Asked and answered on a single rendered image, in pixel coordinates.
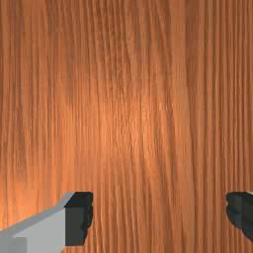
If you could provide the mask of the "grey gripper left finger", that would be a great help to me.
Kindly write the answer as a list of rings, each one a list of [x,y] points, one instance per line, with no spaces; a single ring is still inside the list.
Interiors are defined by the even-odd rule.
[[[0,231],[0,253],[61,253],[82,246],[93,219],[93,194],[68,192],[58,203]]]

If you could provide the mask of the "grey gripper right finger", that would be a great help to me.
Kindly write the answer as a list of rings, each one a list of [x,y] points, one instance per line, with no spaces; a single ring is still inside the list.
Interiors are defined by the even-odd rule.
[[[253,242],[253,192],[230,192],[226,201],[229,221]]]

